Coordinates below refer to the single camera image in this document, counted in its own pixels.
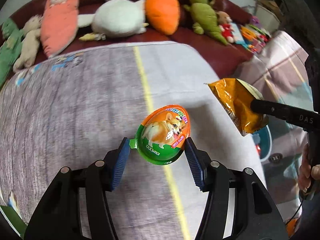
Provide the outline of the person right hand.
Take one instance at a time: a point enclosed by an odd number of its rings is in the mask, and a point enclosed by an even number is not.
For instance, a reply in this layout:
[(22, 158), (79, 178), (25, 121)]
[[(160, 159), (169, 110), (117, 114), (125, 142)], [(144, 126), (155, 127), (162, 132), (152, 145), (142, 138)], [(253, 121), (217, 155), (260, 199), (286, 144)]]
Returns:
[(308, 152), (309, 146), (306, 144), (303, 149), (303, 157), (302, 163), (299, 168), (299, 175), (298, 175), (298, 187), (303, 192), (306, 192), (307, 189), (311, 185), (311, 179), (319, 180), (320, 175), (320, 168), (319, 165), (311, 167), (308, 161)]

